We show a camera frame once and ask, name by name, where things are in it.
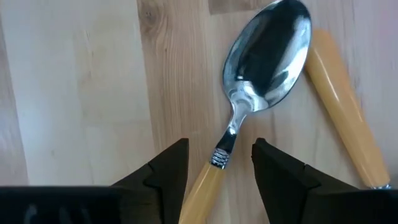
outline yellow handle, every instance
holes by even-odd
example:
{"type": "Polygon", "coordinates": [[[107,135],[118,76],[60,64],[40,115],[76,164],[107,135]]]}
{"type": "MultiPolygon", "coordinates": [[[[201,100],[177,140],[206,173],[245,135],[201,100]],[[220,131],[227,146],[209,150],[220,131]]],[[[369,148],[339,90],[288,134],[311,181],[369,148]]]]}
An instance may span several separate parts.
{"type": "Polygon", "coordinates": [[[225,170],[206,163],[182,205],[179,224],[204,223],[220,194],[225,170]]]}
{"type": "Polygon", "coordinates": [[[305,69],[328,110],[363,182],[382,187],[390,182],[380,149],[349,82],[346,67],[331,35],[313,31],[305,69]]]}

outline metal spoon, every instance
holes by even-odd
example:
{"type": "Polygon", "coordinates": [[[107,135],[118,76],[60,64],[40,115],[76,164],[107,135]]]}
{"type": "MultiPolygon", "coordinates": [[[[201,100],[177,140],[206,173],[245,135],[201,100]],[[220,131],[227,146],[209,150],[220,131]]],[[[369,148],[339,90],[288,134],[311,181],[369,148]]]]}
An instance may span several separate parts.
{"type": "Polygon", "coordinates": [[[307,8],[297,0],[281,0],[254,16],[236,39],[223,70],[233,116],[183,205],[180,223],[205,221],[243,120],[271,108],[289,93],[303,69],[311,33],[307,8]]]}

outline spoon bowl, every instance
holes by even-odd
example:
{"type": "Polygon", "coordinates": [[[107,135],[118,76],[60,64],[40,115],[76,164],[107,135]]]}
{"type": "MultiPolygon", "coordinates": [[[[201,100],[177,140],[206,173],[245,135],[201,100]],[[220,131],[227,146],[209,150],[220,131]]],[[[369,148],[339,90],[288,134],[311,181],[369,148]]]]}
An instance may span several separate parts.
{"type": "Polygon", "coordinates": [[[213,165],[225,168],[247,115],[287,96],[303,69],[311,33],[310,14],[296,0],[270,4],[243,29],[224,65],[223,87],[234,113],[216,146],[213,165]]]}

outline spoon neck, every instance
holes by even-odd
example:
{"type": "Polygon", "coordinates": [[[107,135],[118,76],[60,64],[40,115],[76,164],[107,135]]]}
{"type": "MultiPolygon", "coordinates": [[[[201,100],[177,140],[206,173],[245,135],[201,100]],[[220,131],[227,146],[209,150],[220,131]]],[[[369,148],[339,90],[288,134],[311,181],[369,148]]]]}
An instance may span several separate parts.
{"type": "Polygon", "coordinates": [[[233,109],[233,116],[229,121],[223,137],[216,145],[216,149],[210,161],[212,165],[221,169],[224,169],[228,163],[229,156],[231,155],[235,145],[236,136],[239,133],[243,120],[248,115],[248,110],[245,110],[243,107],[240,107],[239,109],[239,107],[233,104],[233,109]]]}

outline light wood surface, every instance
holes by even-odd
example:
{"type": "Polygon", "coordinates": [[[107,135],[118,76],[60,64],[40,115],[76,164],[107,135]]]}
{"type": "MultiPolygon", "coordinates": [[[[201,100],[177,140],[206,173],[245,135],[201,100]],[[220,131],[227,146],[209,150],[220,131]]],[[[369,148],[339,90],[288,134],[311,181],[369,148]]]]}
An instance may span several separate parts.
{"type": "Polygon", "coordinates": [[[390,177],[381,151],[358,104],[335,41],[327,31],[313,31],[305,70],[364,184],[370,188],[389,184],[390,177]]]}
{"type": "Polygon", "coordinates": [[[225,172],[208,162],[204,165],[183,204],[179,224],[205,223],[220,195],[225,172]]]}
{"type": "MultiPolygon", "coordinates": [[[[189,138],[191,191],[230,116],[221,89],[226,54],[247,21],[268,3],[1,1],[6,49],[1,65],[9,69],[0,70],[0,116],[12,121],[0,127],[1,183],[109,185],[178,139],[189,138]],[[9,133],[15,137],[6,138],[9,133]]],[[[328,30],[336,40],[394,183],[398,2],[304,3],[314,27],[328,30]]],[[[258,137],[363,187],[328,112],[303,75],[283,102],[245,120],[207,223],[268,223],[250,158],[258,137]]]]}

